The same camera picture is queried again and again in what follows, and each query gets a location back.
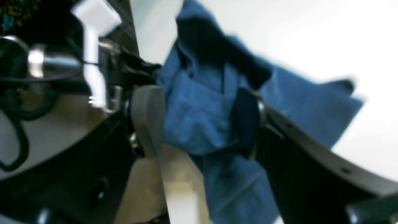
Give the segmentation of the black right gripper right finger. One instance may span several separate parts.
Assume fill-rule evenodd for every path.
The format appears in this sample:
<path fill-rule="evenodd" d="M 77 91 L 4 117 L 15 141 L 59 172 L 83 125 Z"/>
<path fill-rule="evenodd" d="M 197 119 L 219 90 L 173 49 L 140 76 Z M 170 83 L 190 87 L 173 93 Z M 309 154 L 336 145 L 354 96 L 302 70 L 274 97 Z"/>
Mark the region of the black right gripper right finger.
<path fill-rule="evenodd" d="M 238 90 L 240 153 L 267 172 L 286 224 L 396 224 L 397 182 L 334 154 L 261 95 Z"/>

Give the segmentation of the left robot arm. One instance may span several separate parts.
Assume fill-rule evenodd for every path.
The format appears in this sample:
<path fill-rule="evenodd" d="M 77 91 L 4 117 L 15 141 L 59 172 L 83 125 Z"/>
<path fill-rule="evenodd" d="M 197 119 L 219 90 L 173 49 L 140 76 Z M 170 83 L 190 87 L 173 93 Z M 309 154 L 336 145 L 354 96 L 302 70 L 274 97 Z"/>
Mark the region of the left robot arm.
<path fill-rule="evenodd" d="M 107 0 L 1 1 L 1 111 L 18 150 L 2 171 L 28 159 L 21 122 L 44 117 L 60 95 L 88 95 L 92 107 L 112 114 L 131 88 L 155 83 L 160 64 L 107 38 L 127 25 Z"/>

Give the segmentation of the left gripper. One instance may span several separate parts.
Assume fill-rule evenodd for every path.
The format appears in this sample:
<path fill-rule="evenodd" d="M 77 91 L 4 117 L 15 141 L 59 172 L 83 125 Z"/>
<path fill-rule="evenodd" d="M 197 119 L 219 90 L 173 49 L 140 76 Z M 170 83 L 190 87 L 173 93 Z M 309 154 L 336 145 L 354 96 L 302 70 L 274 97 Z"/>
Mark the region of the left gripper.
<path fill-rule="evenodd" d="M 162 65 L 147 62 L 111 40 L 99 42 L 99 70 L 105 79 L 106 112 L 116 112 L 134 86 L 153 85 Z"/>

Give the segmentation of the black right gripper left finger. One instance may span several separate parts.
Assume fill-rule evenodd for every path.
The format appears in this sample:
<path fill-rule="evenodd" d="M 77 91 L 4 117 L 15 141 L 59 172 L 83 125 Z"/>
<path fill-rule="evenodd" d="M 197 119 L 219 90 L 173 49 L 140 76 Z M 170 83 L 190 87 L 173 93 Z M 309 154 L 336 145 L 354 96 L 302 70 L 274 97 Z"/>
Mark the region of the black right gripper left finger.
<path fill-rule="evenodd" d="M 22 224 L 111 224 L 138 158 L 160 155 L 164 90 L 134 90 L 126 107 L 53 158 L 1 180 L 1 215 Z"/>

